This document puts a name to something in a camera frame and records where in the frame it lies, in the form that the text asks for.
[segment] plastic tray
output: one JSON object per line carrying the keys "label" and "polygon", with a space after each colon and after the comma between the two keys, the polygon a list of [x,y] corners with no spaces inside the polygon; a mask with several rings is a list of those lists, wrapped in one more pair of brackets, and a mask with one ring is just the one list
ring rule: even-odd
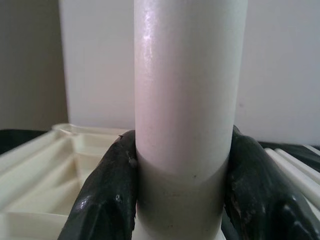
{"label": "plastic tray", "polygon": [[[56,240],[84,181],[126,131],[59,124],[3,154],[0,240]],[[132,239],[149,240],[142,232],[136,220]]]}

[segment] black surface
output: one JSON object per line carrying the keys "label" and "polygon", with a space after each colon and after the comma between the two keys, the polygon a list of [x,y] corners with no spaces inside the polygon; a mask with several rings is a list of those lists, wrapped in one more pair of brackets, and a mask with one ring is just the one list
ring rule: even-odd
{"label": "black surface", "polygon": [[300,160],[304,164],[320,173],[320,156],[302,145],[281,144],[272,142],[260,142],[260,145],[264,149],[282,149],[283,151],[287,152],[291,156],[295,157],[296,159]]}
{"label": "black surface", "polygon": [[0,130],[0,155],[46,133],[45,131]]}

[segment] pipe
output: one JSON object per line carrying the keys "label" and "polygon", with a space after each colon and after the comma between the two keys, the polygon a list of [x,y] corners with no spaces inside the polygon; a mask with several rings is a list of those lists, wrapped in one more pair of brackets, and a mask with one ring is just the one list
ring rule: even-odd
{"label": "pipe", "polygon": [[247,5],[134,1],[137,216],[150,240],[220,228]]}

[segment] white wall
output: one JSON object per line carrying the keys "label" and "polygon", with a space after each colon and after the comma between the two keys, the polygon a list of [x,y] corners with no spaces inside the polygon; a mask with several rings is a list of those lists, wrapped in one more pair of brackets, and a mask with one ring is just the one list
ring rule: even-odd
{"label": "white wall", "polygon": [[[134,128],[133,0],[61,0],[68,114]],[[258,140],[320,144],[320,1],[250,0],[235,123]]]}
{"label": "white wall", "polygon": [[0,129],[67,121],[58,0],[0,0]]}

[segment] white cylinder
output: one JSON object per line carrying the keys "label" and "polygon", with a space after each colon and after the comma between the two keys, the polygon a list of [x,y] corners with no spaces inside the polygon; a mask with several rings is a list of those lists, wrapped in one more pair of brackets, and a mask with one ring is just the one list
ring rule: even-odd
{"label": "white cylinder", "polygon": [[134,0],[137,216],[152,240],[220,228],[247,0]]}

